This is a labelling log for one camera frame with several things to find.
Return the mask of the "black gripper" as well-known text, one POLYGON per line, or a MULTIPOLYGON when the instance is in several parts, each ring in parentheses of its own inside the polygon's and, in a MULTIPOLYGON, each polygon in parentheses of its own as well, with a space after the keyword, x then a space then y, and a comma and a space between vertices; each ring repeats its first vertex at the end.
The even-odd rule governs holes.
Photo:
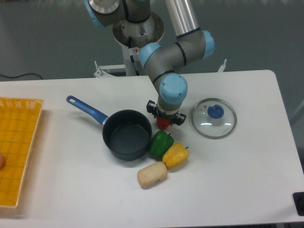
POLYGON ((179 114, 178 110, 165 110, 152 100, 148 101, 146 109, 148 113, 154 116, 154 118, 160 117, 162 119, 171 120, 171 125, 175 124, 180 126, 185 122, 187 118, 185 114, 179 114))

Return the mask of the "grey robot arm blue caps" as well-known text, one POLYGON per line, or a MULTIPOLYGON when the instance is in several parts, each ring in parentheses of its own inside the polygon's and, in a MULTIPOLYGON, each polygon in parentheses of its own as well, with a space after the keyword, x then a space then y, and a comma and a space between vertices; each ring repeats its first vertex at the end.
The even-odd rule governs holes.
POLYGON ((164 28, 162 20, 151 11, 148 0, 86 0, 92 22, 100 28, 113 26, 115 39, 129 50, 138 49, 137 58, 158 93, 157 102, 149 102, 147 111, 154 117, 181 125, 186 115, 179 108, 187 94, 186 80, 176 73, 194 61, 211 55, 214 39, 201 30, 189 0, 167 0, 176 39, 174 44, 159 44, 164 28))

